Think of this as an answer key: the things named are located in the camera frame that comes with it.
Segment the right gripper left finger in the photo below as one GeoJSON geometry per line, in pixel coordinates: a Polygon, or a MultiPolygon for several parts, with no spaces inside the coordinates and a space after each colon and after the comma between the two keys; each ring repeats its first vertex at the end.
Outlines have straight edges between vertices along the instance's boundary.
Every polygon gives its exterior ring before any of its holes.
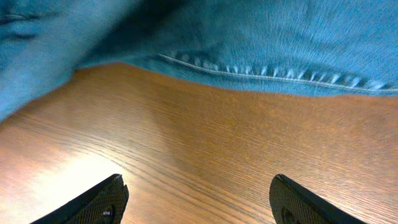
{"type": "Polygon", "coordinates": [[[32,224],[120,224],[129,200],[121,174],[113,174],[32,224]]]}

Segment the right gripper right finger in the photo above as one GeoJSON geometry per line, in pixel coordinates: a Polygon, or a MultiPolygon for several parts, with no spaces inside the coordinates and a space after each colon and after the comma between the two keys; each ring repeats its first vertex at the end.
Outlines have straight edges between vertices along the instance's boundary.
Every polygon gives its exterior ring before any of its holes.
{"type": "Polygon", "coordinates": [[[269,201],[276,224],[365,224],[283,174],[273,178],[269,201]]]}

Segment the blue denim jeans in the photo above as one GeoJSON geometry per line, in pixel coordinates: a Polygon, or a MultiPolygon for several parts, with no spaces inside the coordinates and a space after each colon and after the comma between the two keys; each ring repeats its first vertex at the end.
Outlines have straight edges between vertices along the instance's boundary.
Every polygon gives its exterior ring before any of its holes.
{"type": "Polygon", "coordinates": [[[396,96],[397,2],[1,2],[1,119],[112,62],[235,90],[396,96]]]}

